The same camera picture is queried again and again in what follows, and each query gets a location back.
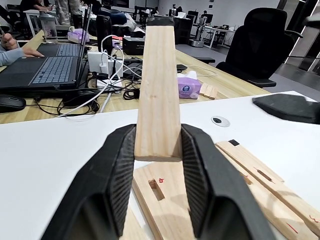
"white table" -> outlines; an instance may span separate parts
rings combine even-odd
[[[320,210],[320,125],[271,116],[252,104],[252,96],[181,104],[180,113],[182,123],[203,129],[215,143],[238,141]],[[137,116],[134,109],[1,124],[0,239],[39,240],[78,170],[107,135],[136,123]],[[225,117],[230,126],[213,124],[212,116]],[[146,164],[136,161],[134,167]],[[129,205],[152,239],[133,194]]]
[[[205,47],[210,48],[210,49],[212,48],[212,45],[213,45],[213,43],[214,43],[215,36],[216,36],[216,33],[217,33],[217,32],[225,32],[225,33],[234,33],[234,32],[235,32],[235,31],[232,31],[232,30],[215,28],[215,27],[212,27],[212,26],[205,26],[204,28],[213,31],[213,36],[212,36],[210,45],[206,45],[206,44],[204,45]],[[226,36],[227,36],[227,34],[225,34],[225,36],[224,36],[224,38],[223,38],[223,42],[222,42],[222,44],[221,44],[222,46],[223,46],[224,43],[225,43]]]
[[[38,18],[39,15],[40,15],[40,11],[39,10],[35,10],[35,9],[30,9],[30,10],[26,10],[26,11],[23,11],[23,12],[26,15],[26,19],[28,20],[32,36],[34,37],[36,35],[36,33],[35,33],[34,26],[33,26],[32,22],[31,22],[31,18],[30,17],[33,16],[34,18]],[[54,14],[55,16],[57,16],[56,11],[50,11],[50,13]],[[39,26],[38,26],[38,22],[37,22],[36,19],[34,19],[34,24],[35,24],[36,30],[39,32]]]

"tissue box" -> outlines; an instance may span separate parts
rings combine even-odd
[[[180,99],[197,99],[201,89],[201,83],[197,79],[178,77]]]

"computer mouse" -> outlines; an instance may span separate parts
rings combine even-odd
[[[23,110],[26,100],[21,97],[0,94],[0,113],[10,113]]]

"small wooden piece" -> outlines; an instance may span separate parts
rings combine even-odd
[[[247,163],[252,164],[253,166],[258,167],[261,171],[268,174],[271,178],[277,179],[279,182],[284,182],[284,180],[276,174],[271,168],[269,168],[267,165],[265,165],[262,161],[260,161],[256,156],[254,156],[251,152],[249,152],[245,147],[243,147],[241,144],[238,144],[237,146],[234,146],[228,141],[221,141],[216,144],[221,149],[225,149],[227,151],[232,151],[233,154],[235,154],[235,157],[242,158]]]
[[[208,87],[208,84],[202,83],[201,88],[200,88],[199,95],[202,95],[202,96],[203,96],[203,95],[205,94],[206,90],[207,90],[207,87]]]
[[[135,159],[180,161],[180,132],[174,27],[147,26],[134,146]]]
[[[306,226],[304,221],[290,210],[275,195],[264,188],[254,177],[238,165],[231,157],[218,148],[226,159],[244,177],[252,195],[259,204],[266,218],[290,240],[318,240],[318,237]]]
[[[182,162],[155,162],[138,168],[132,187],[156,240],[195,239]]]
[[[217,90],[217,88],[213,87],[209,98],[215,100],[217,95],[218,95],[218,90]]]
[[[320,237],[320,212],[305,202],[290,188],[280,182],[275,176],[269,174],[261,165],[248,160],[248,155],[233,146],[229,142],[218,142],[217,147],[225,152],[237,164],[244,168],[260,184],[267,188],[280,201],[287,205],[295,214],[297,214],[308,228]]]
[[[206,98],[209,98],[209,97],[210,97],[210,94],[211,94],[212,89],[214,89],[214,87],[211,86],[211,85],[208,85],[208,87],[206,88],[206,90],[205,90],[205,92],[204,92],[204,96],[205,96]]]
[[[145,240],[147,239],[145,231],[138,223],[135,214],[132,212],[130,206],[126,211],[123,235],[120,240]]]

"red marking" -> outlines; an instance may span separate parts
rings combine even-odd
[[[313,221],[315,221],[316,223],[319,223],[315,218],[312,218],[311,215],[309,215],[309,217],[310,217]]]
[[[286,224],[288,224],[288,226],[292,228],[292,230],[295,231],[296,234],[298,234],[297,230],[295,230],[289,223],[286,222]]]

